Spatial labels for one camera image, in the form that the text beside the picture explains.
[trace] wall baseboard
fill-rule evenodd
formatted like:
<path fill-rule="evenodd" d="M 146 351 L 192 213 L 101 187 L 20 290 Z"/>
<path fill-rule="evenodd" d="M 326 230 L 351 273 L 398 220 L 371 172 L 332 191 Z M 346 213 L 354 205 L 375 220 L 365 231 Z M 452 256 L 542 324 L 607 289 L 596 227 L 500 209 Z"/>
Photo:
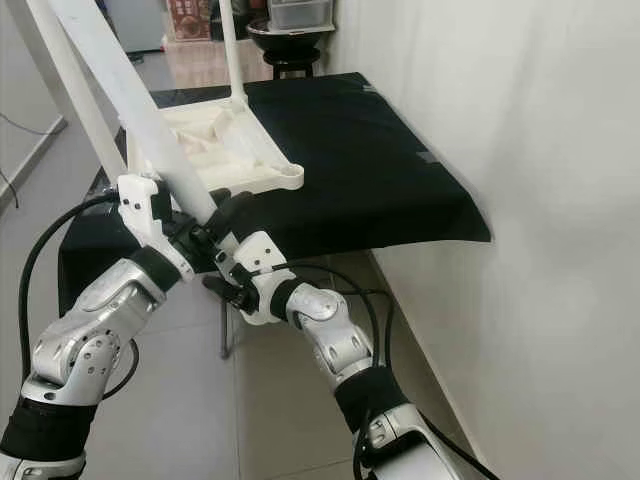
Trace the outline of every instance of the wall baseboard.
<path fill-rule="evenodd" d="M 47 129 L 47 135 L 43 135 L 42 138 L 36 143 L 31 152 L 26 156 L 26 158 L 22 161 L 20 166 L 18 166 L 17 170 L 13 173 L 13 175 L 7 176 L 13 188 L 16 189 L 18 194 L 20 193 L 20 187 L 24 185 L 27 178 L 31 172 L 36 168 L 40 160 L 44 157 L 49 147 L 53 145 L 53 142 L 56 141 L 58 133 L 51 135 L 53 132 L 61 132 L 68 125 L 67 121 L 64 117 L 59 116 Z M 13 204 L 13 193 L 11 193 L 11 188 L 6 183 L 0 185 L 0 215 L 4 212 L 4 209 L 8 205 Z"/>
<path fill-rule="evenodd" d="M 385 276 L 384 271 L 380 267 L 380 264 L 378 263 L 378 259 L 376 258 L 375 253 L 372 250 L 368 250 L 367 254 L 369 256 L 369 259 L 371 260 L 371 264 L 373 265 L 373 268 L 376 272 L 378 280 L 380 280 L 382 285 L 384 285 L 385 290 L 391 293 L 391 295 L 393 296 L 396 302 L 396 307 L 400 311 L 402 311 L 402 314 L 406 319 L 406 323 L 409 326 L 409 329 L 411 330 L 413 337 L 416 339 L 416 342 L 420 346 L 420 349 L 422 350 L 422 354 L 424 355 L 425 360 L 429 364 L 431 371 L 433 372 L 438 384 L 440 385 L 440 389 L 442 390 L 442 393 L 444 394 L 445 399 L 447 400 L 447 402 L 449 403 L 449 406 L 451 407 L 451 410 L 453 411 L 453 416 L 456 417 L 456 420 L 458 421 L 458 425 L 460 425 L 460 429 L 462 430 L 462 433 L 467 438 L 467 442 L 469 443 L 469 446 L 471 447 L 471 450 L 472 450 L 471 452 L 468 452 L 468 453 L 473 454 L 478 460 L 480 460 L 482 463 L 486 465 L 487 458 L 482 453 L 482 450 L 480 449 L 480 446 L 478 445 L 478 442 L 476 441 L 475 437 L 471 434 L 471 431 L 466 421 L 464 420 L 463 415 L 460 412 L 460 408 L 458 407 L 457 403 L 453 399 L 453 395 L 451 395 L 451 392 L 447 388 L 447 385 L 444 382 L 442 375 L 438 371 L 438 368 L 433 360 L 433 357 L 430 355 L 429 351 L 422 344 L 422 342 L 420 341 L 420 338 L 416 335 L 412 322 L 409 320 L 407 315 L 404 315 L 404 310 L 402 308 L 402 305 L 400 304 L 400 300 L 398 300 L 398 298 L 395 295 L 395 292 L 393 291 L 393 288 L 391 288 L 391 285 L 387 281 L 387 277 Z"/>

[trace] chair leg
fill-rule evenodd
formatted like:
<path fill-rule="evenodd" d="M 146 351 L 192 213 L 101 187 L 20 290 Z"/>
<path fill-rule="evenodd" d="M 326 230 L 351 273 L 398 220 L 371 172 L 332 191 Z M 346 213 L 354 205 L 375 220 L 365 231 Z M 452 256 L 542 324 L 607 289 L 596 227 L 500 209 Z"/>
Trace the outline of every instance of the chair leg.
<path fill-rule="evenodd" d="M 227 311 L 227 302 L 224 299 L 220 299 L 220 358 L 226 360 L 229 358 L 230 349 L 228 343 L 228 327 L 229 327 L 229 315 Z"/>

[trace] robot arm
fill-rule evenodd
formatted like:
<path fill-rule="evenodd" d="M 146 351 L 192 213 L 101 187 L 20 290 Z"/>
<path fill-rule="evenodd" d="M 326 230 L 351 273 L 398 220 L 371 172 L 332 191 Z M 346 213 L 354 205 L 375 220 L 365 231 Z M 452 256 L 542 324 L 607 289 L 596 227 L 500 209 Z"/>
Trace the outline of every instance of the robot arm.
<path fill-rule="evenodd" d="M 79 478 L 84 445 L 121 349 L 165 301 L 178 281 L 215 265 L 215 288 L 253 324 L 286 321 L 311 343 L 362 463 L 381 480 L 459 480 L 452 463 L 403 395 L 393 374 L 373 364 L 372 346 L 338 293 L 320 290 L 282 268 L 284 256 L 265 232 L 238 243 L 227 199 L 210 222 L 171 236 L 168 190 L 161 182 L 125 175 L 120 214 L 143 247 L 94 281 L 73 309 L 52 323 L 33 351 L 33 372 L 0 443 L 0 478 Z"/>
<path fill-rule="evenodd" d="M 179 275 L 149 247 L 94 281 L 33 350 L 33 372 L 0 443 L 0 478 L 78 478 L 84 445 L 122 348 Z"/>

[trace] plastic storage box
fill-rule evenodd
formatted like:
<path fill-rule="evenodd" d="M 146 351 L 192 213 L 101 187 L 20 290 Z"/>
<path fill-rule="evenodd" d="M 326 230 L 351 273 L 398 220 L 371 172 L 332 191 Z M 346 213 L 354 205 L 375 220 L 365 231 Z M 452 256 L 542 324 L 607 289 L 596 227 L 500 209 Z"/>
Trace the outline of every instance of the plastic storage box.
<path fill-rule="evenodd" d="M 333 0 L 269 0 L 270 28 L 292 30 L 333 24 Z"/>

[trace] black table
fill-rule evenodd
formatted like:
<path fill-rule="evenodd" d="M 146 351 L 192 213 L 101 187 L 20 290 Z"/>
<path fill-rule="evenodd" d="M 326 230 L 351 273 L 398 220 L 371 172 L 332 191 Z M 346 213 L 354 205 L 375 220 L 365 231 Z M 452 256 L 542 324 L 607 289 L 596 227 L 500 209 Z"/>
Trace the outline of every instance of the black table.
<path fill-rule="evenodd" d="M 257 195 L 234 228 L 269 232 L 288 259 L 434 240 L 491 240 L 465 189 L 359 73 L 246 85 L 252 110 L 304 186 Z M 159 107 L 228 87 L 153 92 Z M 117 142 L 124 152 L 125 135 Z M 137 243 L 114 210 L 74 220 L 60 247 L 60 309 Z"/>

